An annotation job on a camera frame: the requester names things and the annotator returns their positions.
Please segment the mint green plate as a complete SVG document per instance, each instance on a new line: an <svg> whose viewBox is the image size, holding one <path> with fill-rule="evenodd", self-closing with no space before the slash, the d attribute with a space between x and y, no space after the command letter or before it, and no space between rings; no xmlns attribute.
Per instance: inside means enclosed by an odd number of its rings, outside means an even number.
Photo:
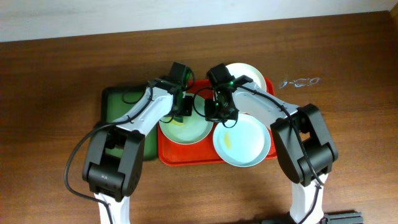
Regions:
<svg viewBox="0 0 398 224"><path fill-rule="evenodd" d="M213 123L192 110L191 116L182 117L182 122L174 118L163 117L159 121L160 129L167 139L177 144L194 144L205 139L213 128Z"/></svg>

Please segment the light blue plate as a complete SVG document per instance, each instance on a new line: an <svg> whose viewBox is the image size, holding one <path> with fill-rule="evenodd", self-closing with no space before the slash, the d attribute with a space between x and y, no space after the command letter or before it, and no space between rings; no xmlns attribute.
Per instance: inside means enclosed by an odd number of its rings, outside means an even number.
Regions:
<svg viewBox="0 0 398 224"><path fill-rule="evenodd" d="M213 146L217 155L232 166L255 166L271 151L271 131L255 117L240 114L237 121L216 126Z"/></svg>

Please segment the yellow green scrub sponge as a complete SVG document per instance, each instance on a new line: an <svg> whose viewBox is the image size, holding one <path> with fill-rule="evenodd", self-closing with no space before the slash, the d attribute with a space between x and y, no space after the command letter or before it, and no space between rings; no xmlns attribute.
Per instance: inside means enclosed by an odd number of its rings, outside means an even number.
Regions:
<svg viewBox="0 0 398 224"><path fill-rule="evenodd" d="M177 126L182 126L184 124L183 117L175 116L172 118L171 123Z"/></svg>

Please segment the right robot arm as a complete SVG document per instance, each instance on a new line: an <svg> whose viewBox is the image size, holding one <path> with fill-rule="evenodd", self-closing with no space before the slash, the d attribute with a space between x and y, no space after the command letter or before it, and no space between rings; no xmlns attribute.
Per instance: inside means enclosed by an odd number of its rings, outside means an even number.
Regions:
<svg viewBox="0 0 398 224"><path fill-rule="evenodd" d="M271 130L280 168L292 183L290 223L330 223L322 210L324 184L338 150L320 110L286 103L246 75L238 78L221 63L206 73L213 97L205 101L205 118L226 125L240 111Z"/></svg>

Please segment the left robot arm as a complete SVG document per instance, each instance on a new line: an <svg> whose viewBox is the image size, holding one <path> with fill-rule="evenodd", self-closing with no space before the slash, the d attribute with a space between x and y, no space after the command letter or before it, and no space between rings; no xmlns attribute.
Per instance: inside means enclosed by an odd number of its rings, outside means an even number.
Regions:
<svg viewBox="0 0 398 224"><path fill-rule="evenodd" d="M129 223L129 198L142 173L145 138L165 116L185 116L192 98L192 69L175 62L169 74L150 81L132 108L88 136L82 179L98 203L102 223Z"/></svg>

